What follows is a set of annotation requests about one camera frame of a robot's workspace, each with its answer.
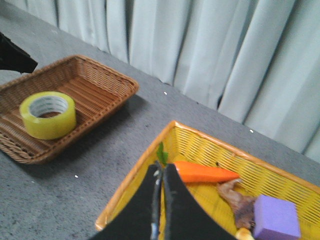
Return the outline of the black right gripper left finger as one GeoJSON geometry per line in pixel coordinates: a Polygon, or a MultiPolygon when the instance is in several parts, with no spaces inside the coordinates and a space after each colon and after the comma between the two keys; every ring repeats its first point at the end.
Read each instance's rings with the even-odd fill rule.
{"type": "Polygon", "coordinates": [[[163,170],[151,164],[122,211],[92,240],[157,240],[160,234],[163,170]]]}

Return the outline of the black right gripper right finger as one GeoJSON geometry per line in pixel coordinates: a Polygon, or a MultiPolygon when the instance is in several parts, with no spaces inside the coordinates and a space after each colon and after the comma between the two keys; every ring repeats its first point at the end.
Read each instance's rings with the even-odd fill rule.
{"type": "Polygon", "coordinates": [[[234,240],[195,200],[174,164],[163,173],[165,196],[165,240],[234,240]]]}

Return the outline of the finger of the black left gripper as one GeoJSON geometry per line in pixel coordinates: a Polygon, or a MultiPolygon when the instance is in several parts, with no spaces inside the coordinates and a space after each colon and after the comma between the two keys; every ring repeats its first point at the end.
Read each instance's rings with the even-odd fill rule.
{"type": "Polygon", "coordinates": [[[23,49],[0,33],[0,69],[19,73],[32,73],[38,63],[23,49]]]}

